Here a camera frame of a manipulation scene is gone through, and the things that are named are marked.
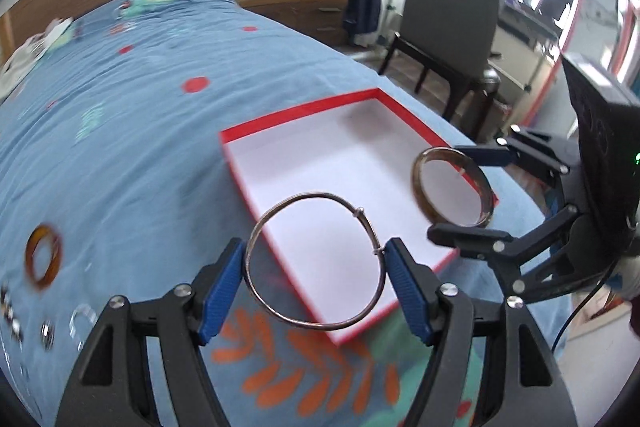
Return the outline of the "blue gloved right hand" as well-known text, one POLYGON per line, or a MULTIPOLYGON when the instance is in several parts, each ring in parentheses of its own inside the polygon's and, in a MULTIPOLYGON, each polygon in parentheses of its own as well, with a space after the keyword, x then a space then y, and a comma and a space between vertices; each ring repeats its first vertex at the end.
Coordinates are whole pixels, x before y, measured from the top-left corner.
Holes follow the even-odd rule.
POLYGON ((639 272, 639 229, 636 229, 626 253, 620 257, 606 283, 617 296, 631 301, 639 296, 639 272))

